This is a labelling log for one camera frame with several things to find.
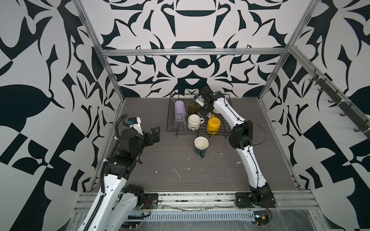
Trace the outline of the olive textured glass cup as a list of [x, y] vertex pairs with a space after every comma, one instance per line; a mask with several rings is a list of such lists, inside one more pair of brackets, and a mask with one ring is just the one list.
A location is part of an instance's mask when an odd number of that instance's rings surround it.
[[189, 115], [197, 115], [198, 114], [198, 104], [196, 102], [191, 102], [189, 104], [188, 114]]

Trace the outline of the yellow mug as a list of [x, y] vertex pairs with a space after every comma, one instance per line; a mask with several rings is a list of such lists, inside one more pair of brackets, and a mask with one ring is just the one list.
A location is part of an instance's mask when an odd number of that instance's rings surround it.
[[221, 120], [217, 118], [215, 115], [211, 115], [207, 124], [207, 132], [210, 135], [216, 135], [220, 129], [220, 126]]

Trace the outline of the white mug red inside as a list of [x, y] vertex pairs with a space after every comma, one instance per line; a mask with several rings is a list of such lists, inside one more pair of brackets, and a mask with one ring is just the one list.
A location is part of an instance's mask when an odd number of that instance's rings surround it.
[[199, 115], [190, 115], [188, 117], [188, 129], [191, 131], [197, 131], [200, 125], [205, 122], [205, 119]]

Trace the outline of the lilac plastic cup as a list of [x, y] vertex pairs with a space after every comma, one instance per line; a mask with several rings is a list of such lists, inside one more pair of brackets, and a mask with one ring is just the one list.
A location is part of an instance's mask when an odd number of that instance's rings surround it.
[[184, 118], [186, 118], [187, 110], [186, 110], [184, 101], [177, 100], [174, 103], [174, 111], [175, 111], [175, 116], [182, 115]]

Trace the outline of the dark green mug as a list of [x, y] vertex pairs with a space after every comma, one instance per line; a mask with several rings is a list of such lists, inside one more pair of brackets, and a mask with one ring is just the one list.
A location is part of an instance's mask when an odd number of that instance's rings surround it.
[[195, 153], [201, 158], [205, 157], [205, 153], [209, 147], [209, 141], [207, 138], [199, 136], [194, 140]]

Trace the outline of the clear glass cup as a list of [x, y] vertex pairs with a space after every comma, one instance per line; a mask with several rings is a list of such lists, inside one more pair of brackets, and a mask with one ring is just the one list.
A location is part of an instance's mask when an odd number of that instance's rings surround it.
[[183, 114], [175, 115], [175, 128], [177, 131], [183, 130], [187, 126], [186, 118]]

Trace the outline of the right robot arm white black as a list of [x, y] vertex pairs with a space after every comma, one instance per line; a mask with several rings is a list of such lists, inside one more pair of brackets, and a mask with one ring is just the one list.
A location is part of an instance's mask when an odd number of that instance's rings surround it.
[[199, 112], [202, 116], [207, 116], [215, 109], [231, 128], [228, 140], [241, 157], [250, 189], [249, 193], [236, 193], [236, 206], [238, 208], [274, 208], [276, 200], [253, 151], [255, 146], [252, 143], [253, 123], [240, 116], [220, 91], [213, 92], [210, 87], [204, 87], [194, 99], [200, 105]]

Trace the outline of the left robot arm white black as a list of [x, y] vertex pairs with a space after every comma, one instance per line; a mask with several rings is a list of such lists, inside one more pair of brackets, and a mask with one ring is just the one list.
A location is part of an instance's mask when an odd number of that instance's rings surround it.
[[161, 140], [160, 127], [142, 131], [139, 117], [124, 114], [114, 124], [115, 145], [103, 159], [100, 190], [81, 222], [80, 231], [118, 231], [135, 229], [150, 213], [151, 202], [141, 186], [127, 184], [143, 150]]

